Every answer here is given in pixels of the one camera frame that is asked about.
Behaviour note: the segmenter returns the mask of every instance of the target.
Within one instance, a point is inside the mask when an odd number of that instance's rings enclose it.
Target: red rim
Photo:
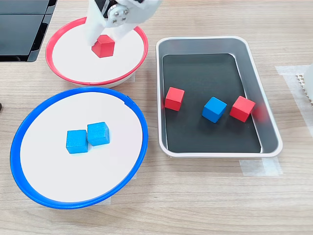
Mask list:
[[[75,21],[72,21],[66,25],[64,25],[62,28],[60,28],[49,40],[47,46],[46,46],[46,50],[45,50],[45,59],[48,63],[48,66],[50,67],[50,69],[56,74],[58,75],[60,78],[72,82],[72,83],[76,83],[76,84],[80,84],[80,85],[87,85],[87,86],[99,86],[99,85],[108,85],[111,83],[115,83],[118,82],[126,77],[128,77],[129,75],[131,75],[133,72],[135,72],[144,62],[144,60],[147,57],[148,54],[148,39],[146,34],[143,32],[143,30],[140,27],[136,27],[134,29],[135,32],[137,32],[139,34],[139,36],[142,38],[143,41],[143,55],[142,58],[140,60],[140,62],[131,70],[129,71],[127,74],[122,75],[118,78],[109,80],[109,81],[104,81],[104,82],[79,82],[79,81],[75,81],[72,79],[69,79],[67,77],[65,77],[64,75],[62,75],[54,66],[53,61],[52,61],[52,53],[53,53],[53,49],[55,44],[57,43],[57,41],[69,30],[71,30],[72,28],[75,28],[77,26],[80,26],[82,24],[84,24],[86,22],[86,17],[77,19]]]

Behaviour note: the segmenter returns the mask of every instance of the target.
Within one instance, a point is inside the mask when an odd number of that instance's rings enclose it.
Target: black tray bottom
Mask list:
[[[238,96],[245,97],[234,57],[230,54],[167,55],[163,58],[164,89],[185,90],[179,112],[165,109],[168,149],[172,152],[260,153],[251,116],[243,123],[229,115]],[[221,119],[202,117],[215,96],[227,104]]]

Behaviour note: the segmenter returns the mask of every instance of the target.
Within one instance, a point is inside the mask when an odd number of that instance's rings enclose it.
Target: tray rim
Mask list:
[[[166,146],[163,144],[162,141],[162,123],[161,123],[161,109],[162,109],[162,97],[161,97],[161,83],[160,83],[160,73],[159,73],[159,69],[160,69],[160,59],[159,59],[159,47],[160,44],[165,42],[165,41],[170,41],[170,40],[201,40],[201,39],[237,39],[239,41],[241,41],[242,43],[245,44],[246,49],[248,51],[249,54],[249,58],[252,64],[252,67],[255,71],[256,74],[256,79],[262,94],[262,98],[264,100],[266,109],[268,111],[268,115],[270,118],[270,122],[274,128],[275,134],[276,134],[276,138],[278,141],[278,145],[277,148],[272,151],[271,153],[224,153],[224,152],[218,152],[218,153],[212,153],[212,152],[207,152],[207,153],[176,153],[176,152],[172,152],[170,150],[168,150],[166,148]],[[250,47],[248,45],[248,42],[238,36],[210,36],[210,37],[205,37],[205,36],[199,36],[199,37],[166,37],[163,38],[161,40],[159,40],[156,44],[156,73],[157,73],[157,133],[158,133],[158,144],[159,147],[161,148],[161,150],[167,154],[168,156],[170,156],[171,158],[240,158],[240,159],[250,159],[250,158],[272,158],[272,157],[276,157],[277,155],[279,155],[281,153],[281,151],[283,150],[283,141],[281,138],[281,135],[279,133],[279,129],[277,127],[276,121],[274,119],[274,115],[272,113],[272,110],[270,108],[267,96],[265,94],[259,73],[257,71],[255,62],[253,60],[253,56],[250,50]]]

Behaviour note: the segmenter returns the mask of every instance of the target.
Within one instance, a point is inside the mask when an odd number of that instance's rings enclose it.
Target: wooden block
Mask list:
[[[202,116],[211,122],[216,123],[225,112],[226,106],[227,104],[223,101],[212,97],[204,106]]]
[[[110,143],[110,131],[105,122],[89,124],[88,142],[92,146]]]
[[[230,115],[242,122],[246,122],[254,106],[255,103],[253,101],[240,96],[231,108]]]
[[[114,54],[115,41],[108,35],[100,35],[91,50],[99,57],[109,57]]]
[[[182,104],[184,94],[185,94],[184,90],[170,87],[170,89],[168,90],[168,93],[166,95],[166,98],[165,98],[164,107],[167,109],[179,111],[181,104]]]
[[[67,150],[71,154],[88,152],[86,130],[75,130],[67,132]]]

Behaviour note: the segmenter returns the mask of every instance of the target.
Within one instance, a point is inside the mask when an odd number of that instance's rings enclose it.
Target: wooden table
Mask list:
[[[48,39],[86,15],[87,1],[59,0],[34,63],[0,63],[1,235],[311,235],[313,138],[275,66],[313,62],[313,1],[165,0],[142,25],[149,54],[136,82],[115,89],[140,106],[150,142],[137,179],[111,205],[62,211],[26,197],[10,170],[10,146],[41,102],[75,86],[45,61]],[[168,36],[237,35],[251,47],[284,142],[277,177],[243,176],[238,160],[173,160],[157,143],[155,45]]]

